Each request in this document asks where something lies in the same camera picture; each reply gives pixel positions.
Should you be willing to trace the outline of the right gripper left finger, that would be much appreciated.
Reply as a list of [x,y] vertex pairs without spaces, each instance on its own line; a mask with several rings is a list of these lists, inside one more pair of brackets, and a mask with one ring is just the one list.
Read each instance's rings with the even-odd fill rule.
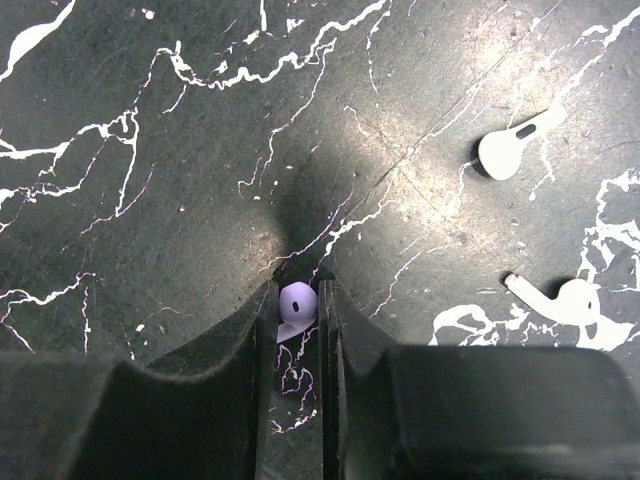
[[1,357],[5,479],[257,479],[279,291],[147,365],[113,354]]

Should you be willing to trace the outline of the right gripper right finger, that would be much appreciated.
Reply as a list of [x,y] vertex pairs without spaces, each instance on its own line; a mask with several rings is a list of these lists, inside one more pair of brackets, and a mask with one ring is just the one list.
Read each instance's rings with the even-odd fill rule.
[[635,479],[639,403],[598,351],[402,344],[319,285],[327,479]]

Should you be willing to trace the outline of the purple earbud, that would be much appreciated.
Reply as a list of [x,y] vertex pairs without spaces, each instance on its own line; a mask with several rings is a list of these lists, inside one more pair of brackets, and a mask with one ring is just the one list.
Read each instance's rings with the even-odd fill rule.
[[304,282],[295,282],[284,287],[279,296],[277,343],[280,344],[311,327],[318,315],[318,296]]

